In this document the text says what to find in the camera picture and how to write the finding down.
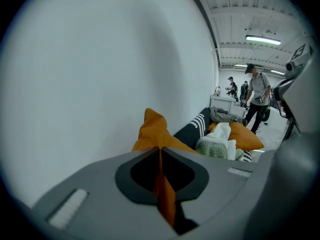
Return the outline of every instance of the ceiling beam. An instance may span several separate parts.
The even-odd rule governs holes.
[[[286,25],[299,26],[301,31],[305,32],[303,25],[297,18],[279,11],[269,10],[265,8],[246,7],[246,6],[221,7],[221,8],[211,9],[211,14],[213,17],[225,16],[225,15],[235,15],[235,16],[249,15],[249,16],[255,16],[255,17],[268,18],[268,19],[272,18],[276,21],[285,23]]]
[[[220,71],[239,71],[239,72],[245,72],[246,71],[245,69],[233,68],[233,67],[230,67],[230,66],[220,66],[219,70]],[[272,77],[276,77],[276,78],[279,78],[279,79],[283,79],[284,78],[284,75],[282,75],[282,74],[273,73],[273,72],[270,72],[269,70],[265,70],[265,69],[258,69],[258,70],[259,70],[259,72],[265,73],[267,76],[272,76]]]
[[[254,44],[241,44],[241,43],[221,43],[220,49],[248,49],[253,50],[255,48]],[[271,47],[257,45],[255,48],[256,51],[263,51],[271,54],[279,54],[283,57],[287,57],[288,59],[292,56],[292,54],[288,51],[279,50]]]
[[[222,58],[222,62],[223,63],[239,63],[239,64],[244,64],[246,61],[245,58]],[[266,62],[266,61],[261,61],[261,60],[257,60],[257,59],[248,59],[246,61],[246,63],[252,63],[254,65],[261,65],[263,67],[266,67],[268,69],[274,69],[274,70],[281,70],[282,72],[286,71],[286,67],[279,65],[279,64],[275,64],[275,63],[271,63],[271,62]]]

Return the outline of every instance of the black pants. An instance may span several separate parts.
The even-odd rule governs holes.
[[[249,124],[251,118],[256,113],[255,121],[254,121],[254,124],[253,124],[252,129],[251,129],[251,132],[253,132],[254,134],[256,133],[256,131],[257,131],[257,129],[258,129],[260,123],[261,123],[261,120],[263,119],[263,116],[264,116],[267,108],[268,108],[268,105],[258,106],[258,105],[250,103],[250,108],[249,108],[248,113],[245,116],[245,120],[247,120],[247,122]]]
[[[241,92],[240,94],[240,101],[245,100],[247,97],[247,93]]]

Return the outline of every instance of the orange pillow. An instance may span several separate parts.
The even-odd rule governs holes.
[[[186,144],[170,135],[167,130],[167,121],[161,114],[147,108],[144,112],[144,124],[140,128],[138,140],[132,151],[153,147],[159,147],[160,150],[162,147],[172,147],[199,155]],[[176,192],[164,175],[161,151],[159,159],[159,171],[154,182],[153,193],[157,196],[158,210],[173,227],[176,217]]]
[[[208,134],[211,133],[211,131],[217,126],[217,124],[217,122],[210,123],[210,125],[208,126]]]
[[[230,123],[231,133],[229,140],[236,140],[235,147],[241,150],[259,150],[264,148],[261,140],[242,123]]]

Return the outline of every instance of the white wall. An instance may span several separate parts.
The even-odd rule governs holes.
[[[238,86],[238,97],[240,97],[241,94],[241,85],[247,81],[249,84],[250,78],[248,77],[248,74],[245,74],[244,71],[234,71],[234,70],[219,70],[219,86],[221,86],[221,94],[226,94],[227,91],[224,90],[225,87],[228,87],[230,85],[230,81],[228,80],[229,77],[233,77],[233,81]],[[269,81],[271,83],[271,87],[275,86],[278,82],[280,82],[283,77],[276,77],[272,75],[267,75],[269,78]]]
[[[131,151],[146,108],[175,134],[209,105],[211,37],[193,0],[30,0],[8,34],[1,163],[29,206]]]
[[[219,85],[219,65],[217,53],[214,48],[212,48],[212,94],[215,92],[216,87]]]

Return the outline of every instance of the man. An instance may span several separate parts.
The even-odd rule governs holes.
[[[228,88],[226,88],[227,90],[228,90],[228,95],[235,95],[236,93],[237,93],[237,90],[238,90],[238,88],[237,88],[237,85],[236,85],[236,83],[234,82],[234,78],[232,77],[232,76],[230,76],[229,78],[228,78],[228,80],[230,80],[230,87],[228,87]]]
[[[240,100],[245,100],[248,94],[248,82],[244,81],[244,84],[241,85],[241,94],[240,94]]]
[[[245,74],[249,74],[251,80],[249,82],[248,94],[242,102],[247,104],[252,92],[254,92],[254,96],[250,102],[250,108],[245,119],[247,123],[249,123],[256,113],[255,121],[251,129],[251,131],[256,134],[256,131],[268,108],[271,85],[266,74],[258,72],[253,64],[248,64]]]

